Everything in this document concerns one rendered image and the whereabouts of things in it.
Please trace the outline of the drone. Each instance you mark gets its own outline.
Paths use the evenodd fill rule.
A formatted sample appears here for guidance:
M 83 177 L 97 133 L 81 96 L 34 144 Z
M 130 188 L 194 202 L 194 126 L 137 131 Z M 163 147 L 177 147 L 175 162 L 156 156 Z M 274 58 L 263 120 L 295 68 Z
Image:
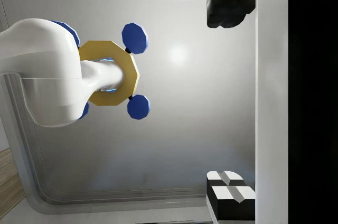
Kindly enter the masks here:
M 133 119 L 145 118 L 151 109 L 146 96 L 135 94 L 139 71 L 134 54 L 143 53 L 148 47 L 148 36 L 144 28 L 136 23 L 126 24 L 122 31 L 125 49 L 113 41 L 88 41 L 80 45 L 77 32 L 68 24 L 57 22 L 74 37 L 79 50 L 82 77 L 94 87 L 86 99 L 83 115 L 89 111 L 89 104 L 117 106 L 128 100 L 127 112 Z

